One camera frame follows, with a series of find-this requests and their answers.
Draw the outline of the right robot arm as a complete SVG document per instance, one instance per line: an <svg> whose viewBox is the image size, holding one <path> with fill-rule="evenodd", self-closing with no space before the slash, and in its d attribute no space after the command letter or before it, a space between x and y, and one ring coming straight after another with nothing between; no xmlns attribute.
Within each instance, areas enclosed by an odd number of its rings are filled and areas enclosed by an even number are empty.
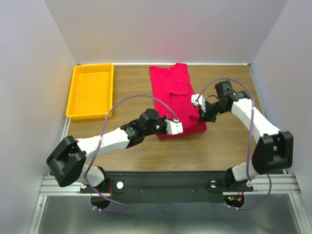
<svg viewBox="0 0 312 234"><path fill-rule="evenodd" d="M254 96L247 87L236 91L231 78L215 81L217 102L208 102L202 93L191 97L192 105L198 108L199 120L215 122L218 115L231 113L249 131L246 162L227 170L224 178L226 188L236 190L242 181L290 168L293 164L293 135L265 118L256 108Z"/></svg>

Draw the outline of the red t shirt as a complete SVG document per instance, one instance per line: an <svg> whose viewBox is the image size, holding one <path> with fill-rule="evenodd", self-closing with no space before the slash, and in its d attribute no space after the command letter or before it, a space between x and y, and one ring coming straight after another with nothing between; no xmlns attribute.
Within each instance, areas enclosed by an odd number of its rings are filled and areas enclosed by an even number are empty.
<svg viewBox="0 0 312 234"><path fill-rule="evenodd" d="M159 139L189 136L207 130L206 123L199 121L198 109L191 103L194 90L187 64L176 63L170 67L150 66L150 78L154 97L167 104L183 126L183 133L159 135Z"/></svg>

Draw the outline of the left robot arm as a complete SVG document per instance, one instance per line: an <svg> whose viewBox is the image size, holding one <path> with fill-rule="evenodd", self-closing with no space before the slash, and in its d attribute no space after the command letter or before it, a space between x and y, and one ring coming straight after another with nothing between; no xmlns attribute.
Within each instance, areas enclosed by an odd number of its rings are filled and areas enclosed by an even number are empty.
<svg viewBox="0 0 312 234"><path fill-rule="evenodd" d="M138 119L102 136L63 138L48 156L46 163L60 187L67 187L74 182L90 183L97 192L104 192L109 182L104 170L99 166L90 167L86 163L94 155L100 156L138 145L147 136L167 135L171 133L169 124L173 122L167 116L160 117L156 110L147 109Z"/></svg>

